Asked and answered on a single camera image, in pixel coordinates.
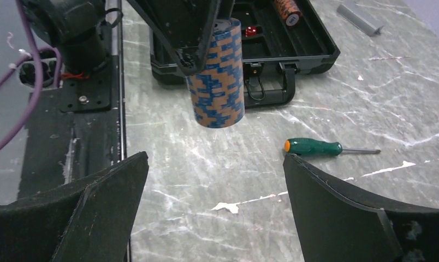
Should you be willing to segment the blue tan poker chip stack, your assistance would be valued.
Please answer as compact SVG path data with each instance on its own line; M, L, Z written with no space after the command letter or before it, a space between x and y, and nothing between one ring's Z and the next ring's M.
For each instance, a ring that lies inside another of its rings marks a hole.
M186 77L196 121L225 128L245 114L241 22L218 19L202 72Z

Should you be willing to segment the grey metal bar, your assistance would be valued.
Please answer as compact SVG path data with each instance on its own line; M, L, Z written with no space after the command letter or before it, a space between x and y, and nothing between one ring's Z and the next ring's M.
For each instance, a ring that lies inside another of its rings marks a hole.
M343 18L369 37L381 33L384 23L360 8L355 1L344 1L336 10Z

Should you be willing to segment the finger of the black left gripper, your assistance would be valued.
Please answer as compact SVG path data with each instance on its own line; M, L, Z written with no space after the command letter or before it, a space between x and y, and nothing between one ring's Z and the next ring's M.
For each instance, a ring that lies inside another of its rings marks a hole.
M219 1L141 0L128 3L151 27L185 75L203 70Z

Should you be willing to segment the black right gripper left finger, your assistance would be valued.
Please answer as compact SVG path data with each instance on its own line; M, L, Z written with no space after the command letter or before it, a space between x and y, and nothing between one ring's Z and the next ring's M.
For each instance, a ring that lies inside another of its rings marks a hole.
M0 261L124 261L148 170L139 152L0 205Z

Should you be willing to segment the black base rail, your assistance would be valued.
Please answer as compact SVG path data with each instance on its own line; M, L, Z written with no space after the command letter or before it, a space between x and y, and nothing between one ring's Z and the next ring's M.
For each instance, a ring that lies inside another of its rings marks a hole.
M104 170L125 158L122 26L104 22L59 47L62 86L28 119L18 199Z

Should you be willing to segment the orange black poker chip stack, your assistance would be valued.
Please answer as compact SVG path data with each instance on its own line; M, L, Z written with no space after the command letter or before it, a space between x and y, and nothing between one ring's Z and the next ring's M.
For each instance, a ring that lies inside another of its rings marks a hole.
M275 0L274 5L284 24L289 27L295 27L302 20L303 13L294 0Z

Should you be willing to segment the red die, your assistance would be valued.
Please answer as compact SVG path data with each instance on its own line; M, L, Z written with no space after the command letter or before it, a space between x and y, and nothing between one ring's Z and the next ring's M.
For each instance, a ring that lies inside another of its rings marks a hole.
M254 27L254 26L248 26L246 29L245 29L245 37L252 37L252 36L255 36L255 35L257 35L258 34L258 30L257 30L257 27Z

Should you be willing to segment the black poker set case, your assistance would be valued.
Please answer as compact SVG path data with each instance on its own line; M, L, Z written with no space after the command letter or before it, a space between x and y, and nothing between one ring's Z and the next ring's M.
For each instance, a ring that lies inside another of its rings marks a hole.
M339 56L338 47L312 4L309 1L296 3L303 17L292 28L284 24L274 1L228 1L227 16L217 16L216 21L232 17L241 22L245 109L289 103L295 95L297 74L323 73ZM248 26L257 27L258 34L245 37ZM188 76L153 31L151 66L158 81L187 85Z

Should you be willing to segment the green handled screwdriver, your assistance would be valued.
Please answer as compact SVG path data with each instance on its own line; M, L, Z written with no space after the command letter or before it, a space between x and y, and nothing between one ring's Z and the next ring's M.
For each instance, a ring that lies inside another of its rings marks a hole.
M284 142L284 150L299 156L338 156L342 153L379 154L381 150L344 148L339 142L326 142L311 138L291 138Z

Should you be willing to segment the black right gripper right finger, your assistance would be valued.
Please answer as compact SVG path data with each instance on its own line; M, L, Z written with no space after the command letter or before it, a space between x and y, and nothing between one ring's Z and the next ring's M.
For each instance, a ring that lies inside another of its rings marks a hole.
M371 193L294 154L283 168L305 261L439 261L439 209Z

